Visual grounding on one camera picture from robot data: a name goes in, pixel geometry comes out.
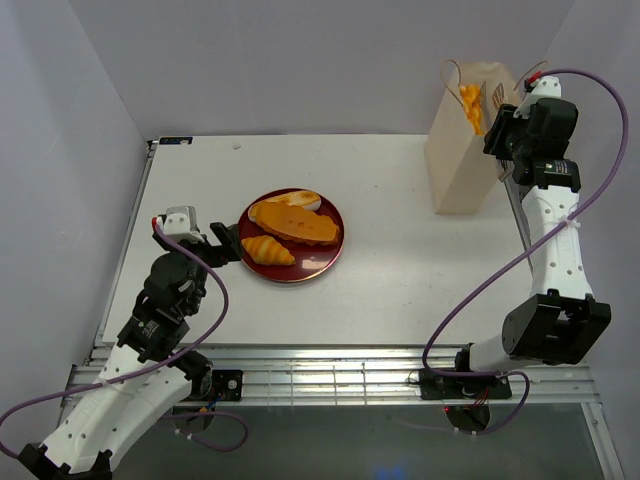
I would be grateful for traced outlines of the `striped orange croissant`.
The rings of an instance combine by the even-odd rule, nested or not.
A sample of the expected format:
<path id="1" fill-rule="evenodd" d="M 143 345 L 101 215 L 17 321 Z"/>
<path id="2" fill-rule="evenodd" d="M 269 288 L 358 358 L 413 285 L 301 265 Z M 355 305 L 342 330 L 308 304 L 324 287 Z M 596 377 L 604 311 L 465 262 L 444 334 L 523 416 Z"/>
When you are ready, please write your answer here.
<path id="1" fill-rule="evenodd" d="M 279 241 L 269 235 L 247 237 L 241 245 L 251 260 L 264 266 L 292 266 L 296 259 Z"/>

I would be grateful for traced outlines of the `braided orange pastry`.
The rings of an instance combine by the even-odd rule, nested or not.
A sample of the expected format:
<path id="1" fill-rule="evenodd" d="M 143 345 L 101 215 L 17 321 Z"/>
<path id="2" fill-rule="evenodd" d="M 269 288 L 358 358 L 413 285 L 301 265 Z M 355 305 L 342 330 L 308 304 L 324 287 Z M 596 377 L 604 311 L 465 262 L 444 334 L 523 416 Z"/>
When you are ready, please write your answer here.
<path id="1" fill-rule="evenodd" d="M 474 134 L 484 134 L 483 93 L 477 84 L 460 85 L 459 94 L 466 118 L 471 124 Z"/>

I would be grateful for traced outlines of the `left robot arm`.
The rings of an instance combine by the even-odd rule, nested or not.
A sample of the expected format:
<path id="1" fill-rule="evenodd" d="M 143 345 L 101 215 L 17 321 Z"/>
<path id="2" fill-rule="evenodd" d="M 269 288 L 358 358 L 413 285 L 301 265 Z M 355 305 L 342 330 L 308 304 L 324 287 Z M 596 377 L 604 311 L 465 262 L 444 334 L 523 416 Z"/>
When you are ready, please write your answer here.
<path id="1" fill-rule="evenodd" d="M 211 245 L 190 220 L 164 214 L 152 221 L 164 250 L 151 265 L 129 320 L 95 381 L 65 421 L 17 461 L 38 479 L 110 479 L 124 454 L 176 402 L 201 399 L 211 367 L 195 345 L 178 345 L 189 330 L 215 269 L 239 261 L 235 225 L 213 223 Z"/>

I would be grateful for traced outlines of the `metal serving tongs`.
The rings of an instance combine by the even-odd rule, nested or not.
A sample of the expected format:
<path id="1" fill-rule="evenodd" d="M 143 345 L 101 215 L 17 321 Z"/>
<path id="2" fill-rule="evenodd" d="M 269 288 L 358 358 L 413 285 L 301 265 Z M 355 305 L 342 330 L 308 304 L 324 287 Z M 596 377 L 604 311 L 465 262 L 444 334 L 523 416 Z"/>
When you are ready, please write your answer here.
<path id="1" fill-rule="evenodd" d="M 504 103 L 508 103 L 508 95 L 506 94 L 504 83 L 497 79 L 489 79 L 483 81 L 481 85 L 481 93 L 483 96 L 482 108 L 484 114 L 484 124 L 486 127 L 486 133 L 484 134 L 484 137 L 487 137 L 488 132 L 493 127 L 500 107 Z M 504 183 L 507 174 L 509 173 L 509 167 L 506 165 L 505 161 L 496 160 L 495 158 L 494 163 L 496 167 L 497 179 L 501 183 Z"/>

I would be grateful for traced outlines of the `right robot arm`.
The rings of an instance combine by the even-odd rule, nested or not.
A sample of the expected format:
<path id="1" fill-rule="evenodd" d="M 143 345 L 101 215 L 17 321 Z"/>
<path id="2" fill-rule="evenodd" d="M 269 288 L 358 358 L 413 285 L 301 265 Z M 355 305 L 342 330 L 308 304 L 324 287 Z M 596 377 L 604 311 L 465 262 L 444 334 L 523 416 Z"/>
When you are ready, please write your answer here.
<path id="1" fill-rule="evenodd" d="M 257 264 L 245 252 L 249 273 L 225 274 L 228 319 L 215 341 L 229 345 L 344 347 L 415 346 L 427 343 L 438 325 L 472 287 L 520 252 L 516 223 L 498 187 L 489 210 L 478 215 L 434 214 L 430 206 L 425 138 L 414 135 L 248 137 L 229 153 L 232 200 L 262 190 L 298 184 L 329 198 L 317 212 L 339 226 L 335 244 L 296 243 L 268 234 L 243 213 L 240 237 L 266 236 L 295 257 L 292 266 Z M 556 321 L 568 328 L 575 303 L 590 304 L 576 228 L 564 228 L 530 257 L 515 280 L 498 280 L 468 306 L 440 337 L 444 344 L 472 342 L 471 362 L 451 375 L 454 390 L 474 397 L 488 384 L 486 371 L 509 360 L 520 339 L 520 320 L 539 306 L 546 321 L 551 301 L 571 304 Z"/>

